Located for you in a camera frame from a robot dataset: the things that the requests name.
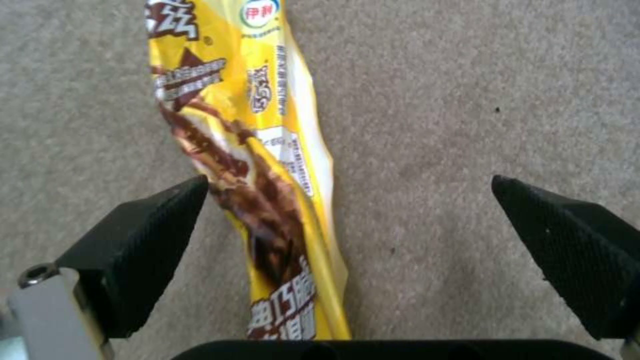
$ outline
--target beige carpet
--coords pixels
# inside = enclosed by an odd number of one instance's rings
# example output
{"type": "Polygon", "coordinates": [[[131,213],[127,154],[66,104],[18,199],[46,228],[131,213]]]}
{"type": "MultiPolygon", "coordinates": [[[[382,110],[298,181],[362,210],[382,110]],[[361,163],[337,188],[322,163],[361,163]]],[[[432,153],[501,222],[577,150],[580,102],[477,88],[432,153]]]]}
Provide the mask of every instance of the beige carpet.
{"type": "MultiPolygon", "coordinates": [[[[2,0],[0,287],[192,174],[154,108],[143,1],[2,0]]],[[[493,199],[501,173],[640,225],[637,0],[304,0],[358,339],[553,338],[608,354],[493,199]]],[[[122,359],[242,338],[242,247],[209,199],[122,359]]]]}

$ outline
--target white label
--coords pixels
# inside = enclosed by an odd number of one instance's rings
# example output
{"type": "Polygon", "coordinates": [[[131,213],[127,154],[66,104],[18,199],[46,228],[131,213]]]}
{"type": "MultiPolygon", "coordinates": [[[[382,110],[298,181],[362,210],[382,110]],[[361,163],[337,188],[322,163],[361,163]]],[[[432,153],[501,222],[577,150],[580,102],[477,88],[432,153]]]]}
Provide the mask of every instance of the white label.
{"type": "Polygon", "coordinates": [[[256,131],[256,137],[262,141],[273,157],[284,165],[307,196],[313,196],[314,190],[309,180],[309,171],[298,135],[284,126],[276,126],[256,131]]]}

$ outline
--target yellow wrapper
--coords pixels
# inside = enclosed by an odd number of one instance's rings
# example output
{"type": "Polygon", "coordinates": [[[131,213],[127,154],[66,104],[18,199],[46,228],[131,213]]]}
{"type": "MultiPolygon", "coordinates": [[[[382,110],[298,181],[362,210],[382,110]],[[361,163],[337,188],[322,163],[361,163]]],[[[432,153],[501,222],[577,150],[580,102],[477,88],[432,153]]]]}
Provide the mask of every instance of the yellow wrapper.
{"type": "Polygon", "coordinates": [[[155,97],[242,235],[251,339],[347,340],[333,169],[284,0],[147,0],[155,97]]]}

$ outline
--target textured gripper pad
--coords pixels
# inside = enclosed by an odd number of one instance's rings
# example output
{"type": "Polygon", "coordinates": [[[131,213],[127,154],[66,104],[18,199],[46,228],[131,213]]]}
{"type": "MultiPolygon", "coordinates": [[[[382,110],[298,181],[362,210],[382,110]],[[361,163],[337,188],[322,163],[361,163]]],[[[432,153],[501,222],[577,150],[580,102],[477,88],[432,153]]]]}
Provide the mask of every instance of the textured gripper pad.
{"type": "Polygon", "coordinates": [[[516,179],[495,176],[492,190],[546,280],[590,335],[629,335],[640,320],[640,233],[601,205],[516,179]]]}
{"type": "Polygon", "coordinates": [[[116,207],[56,261],[76,269],[109,338],[147,321],[171,281],[207,195],[205,176],[116,207]]]}

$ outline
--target brand logo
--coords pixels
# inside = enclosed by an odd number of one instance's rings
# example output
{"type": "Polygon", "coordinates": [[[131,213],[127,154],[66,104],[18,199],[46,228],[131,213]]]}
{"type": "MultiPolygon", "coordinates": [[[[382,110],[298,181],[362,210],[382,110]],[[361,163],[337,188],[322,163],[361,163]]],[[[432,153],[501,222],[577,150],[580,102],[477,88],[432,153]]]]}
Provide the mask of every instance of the brand logo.
{"type": "Polygon", "coordinates": [[[278,0],[249,0],[240,10],[240,19],[248,27],[258,29],[268,24],[279,9],[278,0]]]}
{"type": "Polygon", "coordinates": [[[148,0],[145,18],[149,37],[186,35],[189,40],[198,40],[194,9],[195,5],[186,0],[148,0]]]}
{"type": "Polygon", "coordinates": [[[267,108],[269,101],[271,101],[269,67],[264,65],[260,68],[247,71],[247,80],[251,111],[261,113],[267,108]]]}

